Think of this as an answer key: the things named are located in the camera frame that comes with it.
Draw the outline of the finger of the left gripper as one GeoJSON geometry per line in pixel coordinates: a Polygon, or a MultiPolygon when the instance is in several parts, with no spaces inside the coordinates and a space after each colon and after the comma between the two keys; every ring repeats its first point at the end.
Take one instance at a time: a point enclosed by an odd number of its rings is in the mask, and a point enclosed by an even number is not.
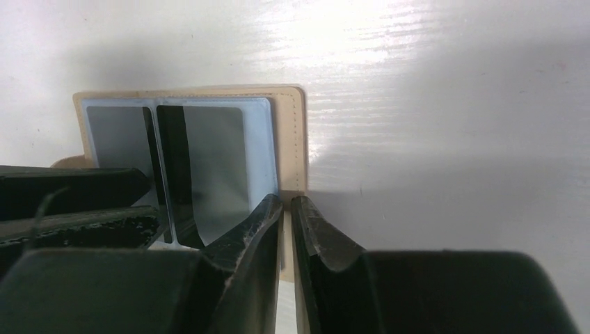
{"type": "Polygon", "coordinates": [[[129,207],[151,189],[136,168],[1,167],[1,220],[35,216],[45,196],[57,193],[47,215],[129,207]]]}
{"type": "Polygon", "coordinates": [[[147,248],[160,235],[160,214],[151,206],[2,221],[1,276],[26,248],[147,248]]]}

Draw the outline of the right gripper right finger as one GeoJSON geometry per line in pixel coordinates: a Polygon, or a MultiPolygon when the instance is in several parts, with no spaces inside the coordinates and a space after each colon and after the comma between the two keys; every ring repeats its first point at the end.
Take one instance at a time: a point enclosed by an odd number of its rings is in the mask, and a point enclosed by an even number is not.
{"type": "Polygon", "coordinates": [[[517,252],[369,251],[305,196],[291,202],[304,333],[576,333],[542,267],[517,252]]]}

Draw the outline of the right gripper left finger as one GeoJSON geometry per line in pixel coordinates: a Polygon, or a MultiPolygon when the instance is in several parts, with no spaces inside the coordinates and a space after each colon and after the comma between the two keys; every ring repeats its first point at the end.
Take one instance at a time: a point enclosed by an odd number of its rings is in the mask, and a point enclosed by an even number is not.
{"type": "Polygon", "coordinates": [[[273,333],[280,199],[202,250],[42,248],[1,282],[2,333],[273,333]]]}

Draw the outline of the beige card holder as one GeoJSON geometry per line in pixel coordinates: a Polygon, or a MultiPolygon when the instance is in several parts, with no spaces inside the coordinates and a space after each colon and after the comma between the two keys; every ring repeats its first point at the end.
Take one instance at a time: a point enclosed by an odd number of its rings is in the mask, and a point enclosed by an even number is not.
{"type": "Polygon", "coordinates": [[[157,107],[213,106],[238,108],[243,113],[246,174],[250,213],[269,194],[288,202],[307,189],[305,99],[295,86],[235,86],[181,90],[80,92],[73,96],[83,143],[83,154],[55,163],[57,168],[100,168],[95,162],[86,108],[89,106],[146,106],[152,112],[166,213],[173,241],[156,240],[157,250],[191,250],[177,241],[166,169],[157,121],[157,107]]]}

